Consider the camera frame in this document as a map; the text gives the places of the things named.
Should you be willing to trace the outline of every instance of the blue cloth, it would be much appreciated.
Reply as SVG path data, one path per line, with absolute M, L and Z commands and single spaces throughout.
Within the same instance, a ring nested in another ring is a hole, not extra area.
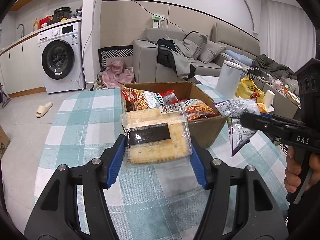
M 223 100 L 216 90 L 197 86 L 215 102 Z M 84 165 L 113 146 L 123 133 L 120 99 L 119 89 L 101 89 L 80 92 L 63 101 L 42 150 L 35 201 L 59 164 Z M 285 158 L 263 132 L 258 131 L 231 158 L 225 124 L 208 150 L 213 158 L 233 167 L 254 165 L 286 213 L 289 203 L 284 188 Z M 103 192 L 120 240 L 193 239 L 209 194 L 198 184 L 185 160 L 120 170 L 115 184 Z M 77 186 L 77 200 L 81 229 L 89 234 L 82 186 Z M 224 233 L 232 229 L 235 203 L 236 187 L 232 186 Z
M 241 54 L 235 53 L 230 49 L 226 49 L 226 54 L 229 55 L 230 57 L 233 57 L 236 60 L 239 60 L 242 64 L 245 64 L 245 65 L 247 65 L 249 67 L 252 66 L 252 59 L 248 58 L 245 55 L 241 55 Z

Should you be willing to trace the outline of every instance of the slipper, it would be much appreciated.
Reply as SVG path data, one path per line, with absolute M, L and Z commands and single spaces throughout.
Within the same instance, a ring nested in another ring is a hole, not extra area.
M 42 117 L 44 116 L 48 110 L 51 108 L 52 106 L 52 102 L 47 103 L 45 106 L 39 106 L 37 113 L 36 113 L 36 117 Z

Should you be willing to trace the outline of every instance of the kitchen counter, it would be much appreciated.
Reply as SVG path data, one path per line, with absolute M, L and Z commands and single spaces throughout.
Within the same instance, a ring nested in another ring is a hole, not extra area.
M 11 43 L 9 46 L 1 49 L 1 50 L 0 50 L 0 55 L 2 55 L 3 53 L 5 53 L 7 50 L 13 48 L 14 46 L 20 44 L 21 42 L 23 42 L 23 41 L 25 41 L 25 40 L 27 40 L 27 39 L 29 39 L 29 38 L 32 38 L 32 37 L 38 35 L 38 33 L 40 33 L 40 32 L 43 32 L 43 31 L 45 31 L 45 30 L 48 30 L 48 29 L 51 29 L 51 28 L 53 28 L 53 27 L 57 27 L 57 26 L 60 26 L 60 25 L 65 25 L 65 24 L 72 23 L 72 22 L 78 22 L 78 21 L 81 21 L 81 19 L 82 19 L 82 17 L 77 17 L 77 18 L 68 19 L 68 20 L 66 20 L 66 21 L 54 23 L 54 24 L 51 24 L 51 25 L 49 25 L 49 26 L 43 27 L 43 28 L 41 28 L 41 29 L 39 29 L 39 30 L 37 30 L 37 31 L 35 31 L 35 32 L 31 32 L 31 33 L 23 36 L 22 38 L 16 40 L 15 42 Z

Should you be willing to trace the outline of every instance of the sofa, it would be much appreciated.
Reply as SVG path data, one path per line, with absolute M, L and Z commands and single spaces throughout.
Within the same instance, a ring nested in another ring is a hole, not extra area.
M 168 39 L 168 37 L 182 41 L 186 35 L 187 33 L 177 30 L 145 29 L 143 38 L 133 41 L 132 67 L 136 82 L 184 81 L 171 68 L 157 63 L 158 46 L 149 41 L 156 42 L 162 38 Z M 212 27 L 208 40 L 223 44 L 227 46 L 227 49 L 252 59 L 260 55 L 259 41 L 257 39 L 224 22 L 217 22 Z M 225 60 L 234 62 L 233 58 L 225 54 L 218 55 L 212 62 L 207 64 L 196 60 L 196 63 L 193 64 L 196 67 L 195 74 L 218 77 Z

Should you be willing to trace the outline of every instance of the human hand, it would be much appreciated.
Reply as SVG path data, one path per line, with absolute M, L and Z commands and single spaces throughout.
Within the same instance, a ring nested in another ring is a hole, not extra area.
M 294 193 L 301 184 L 301 179 L 298 177 L 301 173 L 301 165 L 294 160 L 294 154 L 294 148 L 289 146 L 286 157 L 287 167 L 285 168 L 284 186 L 285 189 L 291 193 Z M 313 173 L 306 190 L 310 189 L 320 180 L 320 155 L 312 153 L 309 159 L 309 165 L 313 169 Z

